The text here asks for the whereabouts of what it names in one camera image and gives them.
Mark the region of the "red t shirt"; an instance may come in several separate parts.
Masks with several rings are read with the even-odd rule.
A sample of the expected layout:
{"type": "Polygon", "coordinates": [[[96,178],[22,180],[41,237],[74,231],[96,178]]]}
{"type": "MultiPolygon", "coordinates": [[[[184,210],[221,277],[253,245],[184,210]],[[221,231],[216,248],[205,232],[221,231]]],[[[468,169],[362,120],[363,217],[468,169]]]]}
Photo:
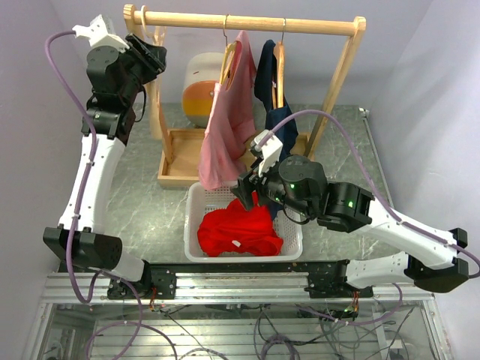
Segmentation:
{"type": "Polygon", "coordinates": [[[209,257],[223,253],[252,254],[255,257],[277,256],[284,240],[275,232],[269,208],[257,204],[246,211],[238,199],[226,208],[207,213],[199,225],[197,238],[209,257]]]}

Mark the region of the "pink t shirt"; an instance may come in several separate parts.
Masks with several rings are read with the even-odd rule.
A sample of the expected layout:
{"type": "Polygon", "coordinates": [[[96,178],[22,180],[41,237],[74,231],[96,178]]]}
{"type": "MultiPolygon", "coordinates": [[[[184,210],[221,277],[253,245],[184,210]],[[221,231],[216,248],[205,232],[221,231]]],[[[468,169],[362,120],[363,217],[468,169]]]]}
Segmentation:
{"type": "Polygon", "coordinates": [[[199,182],[207,190],[235,181],[246,170],[241,157],[245,143],[256,133],[252,94],[256,72],[248,33],[241,30],[235,39],[230,78],[215,84],[200,150],[199,182]]]}

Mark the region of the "yellow wooden hanger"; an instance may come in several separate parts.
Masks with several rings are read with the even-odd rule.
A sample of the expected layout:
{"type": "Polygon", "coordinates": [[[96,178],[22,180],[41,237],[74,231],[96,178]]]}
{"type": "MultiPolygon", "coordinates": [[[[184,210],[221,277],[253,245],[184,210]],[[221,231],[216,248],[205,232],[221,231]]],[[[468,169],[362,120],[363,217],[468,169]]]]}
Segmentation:
{"type": "Polygon", "coordinates": [[[228,78],[229,73],[230,73],[230,67],[233,63],[233,59],[235,56],[236,52],[236,41],[234,40],[232,43],[228,41],[226,29],[227,29],[227,20],[228,20],[229,14],[226,14],[223,20],[223,36],[225,38],[225,51],[223,54],[223,60],[221,63],[221,68],[220,68],[220,78],[218,80],[219,84],[224,84],[225,80],[228,78]]]}

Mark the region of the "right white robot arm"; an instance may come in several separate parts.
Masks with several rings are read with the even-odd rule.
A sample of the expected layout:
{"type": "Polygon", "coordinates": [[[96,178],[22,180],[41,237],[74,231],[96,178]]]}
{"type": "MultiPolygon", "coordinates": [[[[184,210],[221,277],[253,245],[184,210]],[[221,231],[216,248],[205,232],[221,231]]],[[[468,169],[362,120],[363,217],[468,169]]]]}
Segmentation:
{"type": "Polygon", "coordinates": [[[443,231],[401,217],[370,191],[349,182],[328,181],[320,163],[291,155],[267,172],[241,174],[231,192],[250,211],[274,203],[338,233],[364,233],[399,251],[370,260],[345,260],[331,277],[331,290],[348,296],[354,290],[389,283],[413,284],[430,293],[448,293],[469,278],[458,253],[467,234],[443,231]]]}

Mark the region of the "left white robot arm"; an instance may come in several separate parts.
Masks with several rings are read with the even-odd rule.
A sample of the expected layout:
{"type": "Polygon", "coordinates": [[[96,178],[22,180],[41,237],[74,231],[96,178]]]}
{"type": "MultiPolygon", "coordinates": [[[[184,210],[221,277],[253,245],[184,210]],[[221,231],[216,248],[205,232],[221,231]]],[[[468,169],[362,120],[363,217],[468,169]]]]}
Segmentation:
{"type": "Polygon", "coordinates": [[[146,297],[153,287],[143,260],[130,255],[118,237],[106,235],[105,214],[113,175],[136,121],[133,109],[145,85],[166,68],[167,51],[128,34],[116,45],[87,55],[92,95],[82,117],[82,152],[67,207],[43,242],[72,266],[103,270],[127,280],[127,290],[146,297]]]}

